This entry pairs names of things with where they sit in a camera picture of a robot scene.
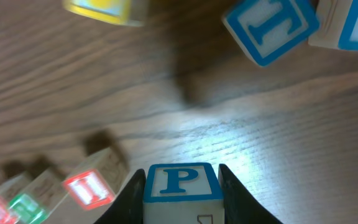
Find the red I block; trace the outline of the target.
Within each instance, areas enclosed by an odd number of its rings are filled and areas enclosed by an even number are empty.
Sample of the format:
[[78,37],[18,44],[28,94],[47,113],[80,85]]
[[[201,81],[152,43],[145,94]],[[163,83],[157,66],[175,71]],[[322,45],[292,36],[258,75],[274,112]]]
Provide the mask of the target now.
[[62,185],[79,206],[92,210],[116,199],[128,173],[124,156],[107,147],[89,155]]

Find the red U block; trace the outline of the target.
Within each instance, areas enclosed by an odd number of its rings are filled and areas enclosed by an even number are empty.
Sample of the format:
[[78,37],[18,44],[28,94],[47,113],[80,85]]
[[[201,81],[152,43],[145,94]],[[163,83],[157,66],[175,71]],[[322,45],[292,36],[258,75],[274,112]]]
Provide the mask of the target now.
[[23,172],[0,184],[0,224],[19,223],[19,217],[10,208],[10,201],[32,182],[31,176]]

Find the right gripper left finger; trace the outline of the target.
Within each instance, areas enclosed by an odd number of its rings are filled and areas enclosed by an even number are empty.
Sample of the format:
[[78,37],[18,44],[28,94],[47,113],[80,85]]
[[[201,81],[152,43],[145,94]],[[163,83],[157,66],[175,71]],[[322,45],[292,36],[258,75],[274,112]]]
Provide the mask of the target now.
[[94,224],[143,224],[145,170],[137,169],[111,206]]

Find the green R block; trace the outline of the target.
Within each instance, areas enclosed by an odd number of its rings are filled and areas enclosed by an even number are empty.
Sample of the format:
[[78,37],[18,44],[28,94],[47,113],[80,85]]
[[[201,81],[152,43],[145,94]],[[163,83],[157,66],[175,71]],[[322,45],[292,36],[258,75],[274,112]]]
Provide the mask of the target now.
[[62,175],[54,170],[43,171],[9,202],[10,210],[22,223],[44,222],[67,195],[62,181]]

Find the blue P block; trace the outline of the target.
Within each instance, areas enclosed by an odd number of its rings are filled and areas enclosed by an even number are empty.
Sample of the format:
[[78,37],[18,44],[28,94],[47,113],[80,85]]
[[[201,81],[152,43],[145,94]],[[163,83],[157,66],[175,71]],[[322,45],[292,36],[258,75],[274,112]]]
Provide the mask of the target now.
[[223,192],[207,162],[150,166],[143,196],[144,224],[223,224]]

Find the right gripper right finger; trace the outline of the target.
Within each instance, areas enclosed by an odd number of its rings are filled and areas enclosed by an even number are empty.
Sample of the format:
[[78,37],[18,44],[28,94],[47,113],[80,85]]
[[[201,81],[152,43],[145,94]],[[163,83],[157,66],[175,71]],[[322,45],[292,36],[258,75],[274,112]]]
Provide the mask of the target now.
[[219,165],[218,180],[224,198],[225,224],[282,224],[253,197],[227,165]]

